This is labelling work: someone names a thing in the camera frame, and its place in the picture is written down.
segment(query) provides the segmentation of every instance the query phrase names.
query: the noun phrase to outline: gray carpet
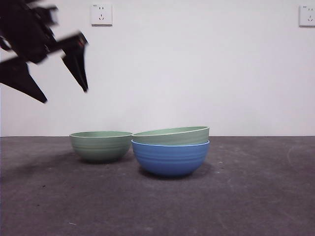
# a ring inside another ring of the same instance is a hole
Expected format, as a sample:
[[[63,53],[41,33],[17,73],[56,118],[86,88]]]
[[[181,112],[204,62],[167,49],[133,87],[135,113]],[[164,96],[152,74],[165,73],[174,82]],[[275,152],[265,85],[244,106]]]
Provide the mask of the gray carpet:
[[[132,150],[87,164],[68,138],[1,138],[1,236],[314,236],[315,137],[213,137],[192,175]]]

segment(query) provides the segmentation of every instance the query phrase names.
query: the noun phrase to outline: upside-down green bowl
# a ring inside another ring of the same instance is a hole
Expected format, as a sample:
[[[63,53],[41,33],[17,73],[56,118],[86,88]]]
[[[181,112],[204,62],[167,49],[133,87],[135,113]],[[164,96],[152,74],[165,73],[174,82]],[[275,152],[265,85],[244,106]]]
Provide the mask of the upside-down green bowl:
[[[110,162],[123,157],[131,145],[129,132],[96,131],[70,135],[73,150],[89,162]]]
[[[191,126],[172,129],[146,131],[132,135],[141,144],[150,145],[195,145],[209,140],[209,127]]]

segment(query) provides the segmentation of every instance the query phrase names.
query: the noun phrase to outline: white wall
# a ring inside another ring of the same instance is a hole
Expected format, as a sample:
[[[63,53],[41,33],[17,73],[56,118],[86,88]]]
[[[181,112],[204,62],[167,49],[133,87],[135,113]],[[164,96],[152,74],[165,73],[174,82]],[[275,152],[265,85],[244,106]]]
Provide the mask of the white wall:
[[[57,37],[80,29],[88,39],[89,92],[60,53],[31,65],[49,101],[1,86],[2,135],[188,125],[315,135],[315,29],[298,27],[298,6],[314,1],[112,0],[112,28],[90,26],[92,2],[44,2],[59,8]]]

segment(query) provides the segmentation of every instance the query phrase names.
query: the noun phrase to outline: electrical socket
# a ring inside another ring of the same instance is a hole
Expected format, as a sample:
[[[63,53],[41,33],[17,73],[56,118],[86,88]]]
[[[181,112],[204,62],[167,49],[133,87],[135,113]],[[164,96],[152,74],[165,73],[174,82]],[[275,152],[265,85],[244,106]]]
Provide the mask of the electrical socket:
[[[300,26],[315,27],[315,6],[300,6]]]
[[[112,26],[112,4],[92,4],[91,24],[92,26]]]

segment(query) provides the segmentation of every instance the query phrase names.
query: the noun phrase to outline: ceramic bowl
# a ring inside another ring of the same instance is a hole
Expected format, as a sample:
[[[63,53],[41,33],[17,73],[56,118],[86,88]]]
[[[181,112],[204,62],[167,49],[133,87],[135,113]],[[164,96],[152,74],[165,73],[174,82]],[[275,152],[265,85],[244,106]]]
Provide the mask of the ceramic bowl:
[[[123,157],[131,145],[128,132],[97,131],[70,135],[72,147],[83,160],[109,162]]]
[[[205,160],[210,142],[197,145],[162,146],[131,141],[139,164],[148,172],[166,177],[192,173]]]
[[[209,140],[209,127],[192,126],[172,129],[153,130],[132,135],[141,144],[151,145],[194,145]]]

